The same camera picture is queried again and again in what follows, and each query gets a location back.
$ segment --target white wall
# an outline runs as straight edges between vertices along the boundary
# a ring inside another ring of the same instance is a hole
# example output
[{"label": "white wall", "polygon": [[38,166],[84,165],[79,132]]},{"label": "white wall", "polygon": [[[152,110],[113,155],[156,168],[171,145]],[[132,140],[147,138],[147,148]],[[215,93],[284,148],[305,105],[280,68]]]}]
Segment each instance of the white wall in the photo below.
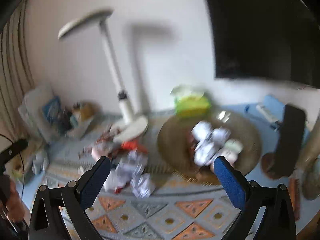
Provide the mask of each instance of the white wall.
[{"label": "white wall", "polygon": [[283,82],[214,80],[214,53],[205,0],[29,0],[25,38],[36,83],[48,81],[63,103],[78,100],[119,113],[96,26],[58,41],[59,29],[91,10],[112,7],[108,20],[125,86],[134,108],[173,106],[169,96],[179,84],[208,89],[219,104],[261,101],[274,94],[308,112],[320,108],[318,90],[296,90]]},{"label": "white wall", "polygon": [[[8,134],[7,134],[7,131],[5,129],[4,126],[2,126],[2,123],[0,123],[0,133],[7,136],[7,137],[10,137]],[[0,136],[0,152],[2,152],[4,149],[6,149],[7,147],[9,147],[11,145],[11,142],[8,141],[6,138]]]}]

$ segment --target patterned rug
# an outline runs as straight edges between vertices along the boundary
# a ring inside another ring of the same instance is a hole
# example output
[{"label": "patterned rug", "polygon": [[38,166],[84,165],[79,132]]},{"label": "patterned rug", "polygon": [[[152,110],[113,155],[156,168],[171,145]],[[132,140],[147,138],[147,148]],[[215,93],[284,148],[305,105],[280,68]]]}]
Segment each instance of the patterned rug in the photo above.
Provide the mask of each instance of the patterned rug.
[{"label": "patterned rug", "polygon": [[[137,199],[124,189],[120,194],[101,190],[93,206],[85,212],[104,239],[220,239],[237,217],[221,186],[202,186],[185,179],[161,159],[156,138],[172,112],[149,116],[149,127],[141,143],[149,150],[146,172],[156,184],[149,198]],[[61,139],[48,150],[50,166],[42,184],[64,187],[78,180],[78,169],[92,168],[91,156],[81,155],[116,117],[98,122],[81,141]],[[61,213],[73,239],[79,239],[64,208]]]}]

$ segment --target blue gripper pad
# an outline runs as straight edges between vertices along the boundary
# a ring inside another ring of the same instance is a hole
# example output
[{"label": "blue gripper pad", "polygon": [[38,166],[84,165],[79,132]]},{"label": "blue gripper pad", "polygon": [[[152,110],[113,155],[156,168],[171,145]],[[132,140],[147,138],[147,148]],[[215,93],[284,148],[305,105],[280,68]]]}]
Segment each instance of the blue gripper pad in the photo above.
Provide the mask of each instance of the blue gripper pad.
[{"label": "blue gripper pad", "polygon": [[83,210],[92,207],[110,173],[110,160],[103,156],[78,180],[77,195]]},{"label": "blue gripper pad", "polygon": [[223,156],[216,158],[213,165],[214,173],[233,206],[243,210],[250,193],[248,181],[239,171],[234,170]]}]

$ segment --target orange triangle pattern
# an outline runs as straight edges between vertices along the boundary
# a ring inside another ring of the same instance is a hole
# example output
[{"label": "orange triangle pattern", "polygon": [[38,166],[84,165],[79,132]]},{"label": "orange triangle pattern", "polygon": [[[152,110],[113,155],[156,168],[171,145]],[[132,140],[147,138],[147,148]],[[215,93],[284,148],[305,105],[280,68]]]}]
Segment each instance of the orange triangle pattern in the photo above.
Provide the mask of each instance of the orange triangle pattern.
[{"label": "orange triangle pattern", "polygon": [[102,229],[109,233],[118,233],[107,215],[97,218],[96,220],[92,221],[92,224],[96,229]]},{"label": "orange triangle pattern", "polygon": [[213,199],[203,199],[195,201],[180,201],[176,202],[175,206],[182,209],[190,217],[196,218],[209,204]]},{"label": "orange triangle pattern", "polygon": [[192,223],[185,230],[183,230],[180,234],[176,235],[172,240],[196,240],[214,237],[215,234],[205,230],[203,227],[198,225],[197,223]]},{"label": "orange triangle pattern", "polygon": [[105,211],[113,210],[125,203],[125,200],[119,200],[111,197],[98,197],[100,204],[103,206]]}]

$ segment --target orange object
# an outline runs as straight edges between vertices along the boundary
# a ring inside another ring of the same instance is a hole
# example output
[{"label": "orange object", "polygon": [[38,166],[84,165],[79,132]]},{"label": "orange object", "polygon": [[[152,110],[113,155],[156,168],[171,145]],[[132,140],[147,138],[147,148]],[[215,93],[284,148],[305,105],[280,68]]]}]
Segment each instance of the orange object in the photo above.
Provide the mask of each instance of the orange object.
[{"label": "orange object", "polygon": [[117,230],[114,228],[110,219],[107,217],[107,215],[97,218],[96,220],[92,221],[92,224],[96,229],[105,230],[109,233],[114,233],[114,234],[118,233]]},{"label": "orange object", "polygon": [[185,230],[183,230],[181,233],[172,238],[172,240],[196,240],[209,238],[213,236],[215,236],[213,232],[210,232],[198,225],[196,222],[193,222]]},{"label": "orange object", "polygon": [[101,206],[103,206],[106,212],[116,209],[117,207],[122,206],[125,203],[125,200],[119,200],[116,198],[111,198],[107,196],[98,197]]},{"label": "orange object", "polygon": [[122,191],[122,188],[121,187],[117,187],[115,189],[115,194],[119,194],[121,191]]},{"label": "orange object", "polygon": [[202,199],[195,201],[180,201],[176,202],[174,205],[182,209],[190,217],[196,218],[210,203],[213,199]]},{"label": "orange object", "polygon": [[293,207],[294,218],[299,220],[300,218],[300,192],[299,192],[299,180],[295,178],[289,179],[289,195],[291,204]]},{"label": "orange object", "polygon": [[138,144],[138,142],[136,140],[123,142],[121,144],[121,148],[123,150],[127,150],[127,151],[132,151],[134,149],[137,149],[139,152],[142,152],[142,153],[145,153],[145,154],[148,153],[148,150],[144,146]]}]

